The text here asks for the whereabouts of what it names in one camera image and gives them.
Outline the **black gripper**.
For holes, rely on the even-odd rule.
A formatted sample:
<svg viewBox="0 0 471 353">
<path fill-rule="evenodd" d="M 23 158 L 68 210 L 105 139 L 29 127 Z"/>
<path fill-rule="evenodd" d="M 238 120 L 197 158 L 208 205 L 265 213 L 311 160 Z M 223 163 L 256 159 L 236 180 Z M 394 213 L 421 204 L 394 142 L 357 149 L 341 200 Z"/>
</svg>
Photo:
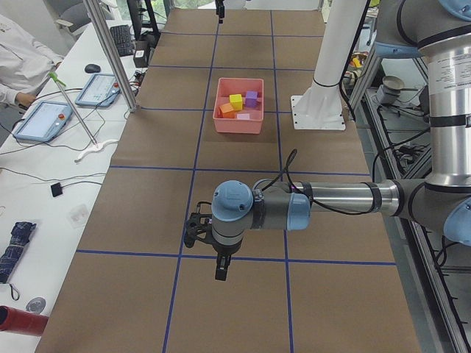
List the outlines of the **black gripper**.
<svg viewBox="0 0 471 353">
<path fill-rule="evenodd" d="M 215 280 L 226 281 L 231 257 L 241 248 L 241 241 L 232 245 L 216 243 L 213 248 L 217 252 Z"/>
</svg>

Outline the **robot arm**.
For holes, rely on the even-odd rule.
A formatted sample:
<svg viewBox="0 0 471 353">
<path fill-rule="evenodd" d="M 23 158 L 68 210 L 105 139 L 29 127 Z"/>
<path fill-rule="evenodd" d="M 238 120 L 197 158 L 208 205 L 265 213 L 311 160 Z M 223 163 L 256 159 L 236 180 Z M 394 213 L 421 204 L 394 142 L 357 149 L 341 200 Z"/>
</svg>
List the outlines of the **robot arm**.
<svg viewBox="0 0 471 353">
<path fill-rule="evenodd" d="M 379 184 L 223 182 L 213 194 L 206 236 L 218 254 L 217 280 L 226 278 L 245 230 L 304 229 L 318 209 L 381 212 L 470 244 L 470 3 L 382 1 L 375 50 L 383 58 L 427 60 L 431 173 Z"/>
</svg>

